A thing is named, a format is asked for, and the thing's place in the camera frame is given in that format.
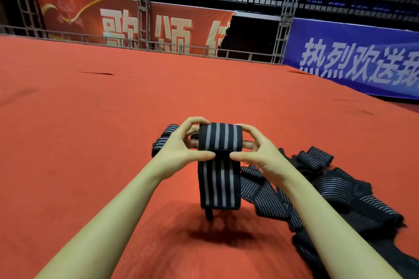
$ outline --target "red floor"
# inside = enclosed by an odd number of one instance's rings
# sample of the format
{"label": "red floor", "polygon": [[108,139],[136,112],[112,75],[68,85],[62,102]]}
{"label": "red floor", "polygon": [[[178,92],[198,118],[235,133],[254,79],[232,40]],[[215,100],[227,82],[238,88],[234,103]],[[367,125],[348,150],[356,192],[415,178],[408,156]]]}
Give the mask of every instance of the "red floor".
{"label": "red floor", "polygon": [[[195,115],[332,153],[405,216],[396,244],[419,258],[417,113],[287,66],[16,37],[0,58],[0,278],[36,275]],[[245,201],[209,230],[190,165],[158,187],[113,278],[310,278],[291,236]]]}

